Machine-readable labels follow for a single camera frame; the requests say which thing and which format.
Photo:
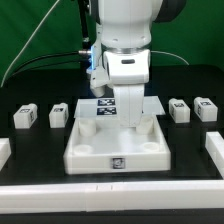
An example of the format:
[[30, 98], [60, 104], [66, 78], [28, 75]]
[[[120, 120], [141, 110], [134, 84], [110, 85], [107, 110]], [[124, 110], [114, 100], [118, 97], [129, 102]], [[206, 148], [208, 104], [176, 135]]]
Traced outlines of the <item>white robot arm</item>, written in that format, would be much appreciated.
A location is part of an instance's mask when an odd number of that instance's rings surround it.
[[101, 97], [113, 89], [120, 124], [139, 125], [145, 84], [149, 82], [151, 25], [170, 22], [187, 0], [81, 0], [96, 22], [90, 87]]

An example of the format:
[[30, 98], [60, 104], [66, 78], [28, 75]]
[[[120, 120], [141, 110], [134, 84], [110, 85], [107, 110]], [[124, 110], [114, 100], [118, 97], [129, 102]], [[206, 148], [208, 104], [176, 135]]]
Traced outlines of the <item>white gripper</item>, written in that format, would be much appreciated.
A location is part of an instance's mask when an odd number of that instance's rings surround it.
[[140, 123], [145, 84], [149, 81], [149, 59], [148, 49], [132, 54], [104, 53], [121, 126], [136, 127]]

